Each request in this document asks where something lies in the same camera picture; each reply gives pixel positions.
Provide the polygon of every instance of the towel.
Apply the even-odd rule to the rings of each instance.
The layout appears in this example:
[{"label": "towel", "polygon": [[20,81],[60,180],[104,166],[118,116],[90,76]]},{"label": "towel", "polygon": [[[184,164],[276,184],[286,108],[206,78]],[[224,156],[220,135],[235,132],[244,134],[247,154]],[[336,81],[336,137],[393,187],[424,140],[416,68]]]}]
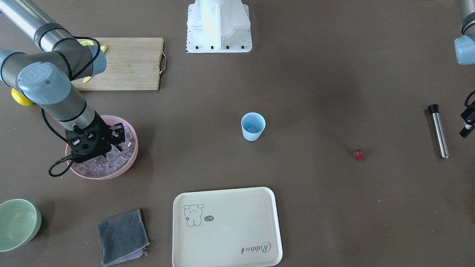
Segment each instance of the towel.
[{"label": "towel", "polygon": [[150,244],[140,210],[98,222],[97,234],[104,267],[146,255]]}]

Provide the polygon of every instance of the mint green bowl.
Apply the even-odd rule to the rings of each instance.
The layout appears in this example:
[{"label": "mint green bowl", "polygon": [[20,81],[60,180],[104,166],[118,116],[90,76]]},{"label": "mint green bowl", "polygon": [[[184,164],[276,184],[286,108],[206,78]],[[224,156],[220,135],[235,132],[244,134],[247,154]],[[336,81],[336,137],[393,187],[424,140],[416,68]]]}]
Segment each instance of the mint green bowl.
[{"label": "mint green bowl", "polygon": [[0,252],[28,243],[40,225],[41,213],[28,200],[14,199],[0,204]]}]

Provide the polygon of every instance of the light blue joint cap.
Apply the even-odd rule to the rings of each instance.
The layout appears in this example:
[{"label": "light blue joint cap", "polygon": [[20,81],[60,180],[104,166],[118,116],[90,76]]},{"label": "light blue joint cap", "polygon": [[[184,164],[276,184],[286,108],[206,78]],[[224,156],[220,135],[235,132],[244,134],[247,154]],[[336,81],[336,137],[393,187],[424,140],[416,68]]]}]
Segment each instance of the light blue joint cap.
[{"label": "light blue joint cap", "polygon": [[17,82],[26,97],[41,105],[59,103],[71,91],[71,82],[66,74],[49,62],[26,66],[18,74]]},{"label": "light blue joint cap", "polygon": [[455,55],[460,65],[475,63],[475,42],[467,35],[455,39]]},{"label": "light blue joint cap", "polygon": [[5,60],[6,60],[9,56],[11,56],[11,55],[13,55],[13,54],[16,54],[16,53],[21,53],[21,52],[20,52],[20,51],[16,51],[16,50],[4,50],[4,51],[0,52],[0,80],[1,80],[5,85],[7,85],[7,84],[5,83],[5,81],[3,80],[3,77],[2,77],[2,75],[1,75],[1,69],[2,69],[2,67],[3,67],[3,63],[5,62]]},{"label": "light blue joint cap", "polygon": [[[91,56],[94,57],[97,53],[97,46],[87,46],[91,50]],[[94,76],[99,73],[103,73],[105,71],[105,67],[107,66],[107,60],[105,59],[105,55],[102,51],[99,51],[99,55],[92,63],[92,75]]]}]

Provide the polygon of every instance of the wooden cutting board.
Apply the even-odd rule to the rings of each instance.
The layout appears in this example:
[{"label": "wooden cutting board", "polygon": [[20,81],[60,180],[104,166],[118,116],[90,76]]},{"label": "wooden cutting board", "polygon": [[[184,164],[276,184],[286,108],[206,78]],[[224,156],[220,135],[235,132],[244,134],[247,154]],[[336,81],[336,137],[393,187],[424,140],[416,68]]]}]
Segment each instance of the wooden cutting board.
[{"label": "wooden cutting board", "polygon": [[163,38],[95,39],[107,46],[107,67],[87,83],[83,79],[73,81],[78,90],[158,90]]}]

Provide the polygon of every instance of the cartoon bear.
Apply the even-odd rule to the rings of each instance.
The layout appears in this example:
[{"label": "cartoon bear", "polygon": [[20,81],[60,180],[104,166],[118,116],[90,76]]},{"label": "cartoon bear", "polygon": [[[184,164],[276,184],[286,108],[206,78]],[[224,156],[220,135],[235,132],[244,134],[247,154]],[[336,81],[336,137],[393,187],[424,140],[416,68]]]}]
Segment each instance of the cartoon bear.
[{"label": "cartoon bear", "polygon": [[185,205],[185,220],[188,227],[200,226],[201,225],[201,216],[203,215],[203,207],[205,205]]}]

